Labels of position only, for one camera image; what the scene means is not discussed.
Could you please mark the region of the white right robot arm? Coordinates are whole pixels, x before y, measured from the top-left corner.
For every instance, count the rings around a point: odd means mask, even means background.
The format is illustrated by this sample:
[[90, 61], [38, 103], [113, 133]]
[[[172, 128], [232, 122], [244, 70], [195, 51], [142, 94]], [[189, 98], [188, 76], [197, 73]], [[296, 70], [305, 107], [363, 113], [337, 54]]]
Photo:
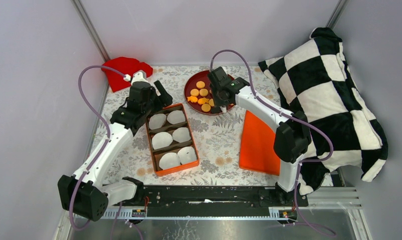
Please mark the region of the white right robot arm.
[[288, 206], [295, 200], [298, 163], [311, 143], [309, 128], [299, 123], [305, 114], [285, 110], [253, 89], [249, 82], [232, 79], [225, 68], [208, 73], [215, 105], [234, 104], [246, 110], [242, 130], [239, 167], [277, 176], [276, 201]]

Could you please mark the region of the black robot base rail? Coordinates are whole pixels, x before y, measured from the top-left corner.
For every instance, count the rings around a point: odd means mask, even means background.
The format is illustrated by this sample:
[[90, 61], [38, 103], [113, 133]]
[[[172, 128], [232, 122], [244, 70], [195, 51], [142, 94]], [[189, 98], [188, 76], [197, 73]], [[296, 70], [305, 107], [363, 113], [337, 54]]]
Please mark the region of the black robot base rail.
[[307, 207], [307, 197], [274, 186], [146, 185], [126, 207], [149, 217], [266, 217], [269, 208]]

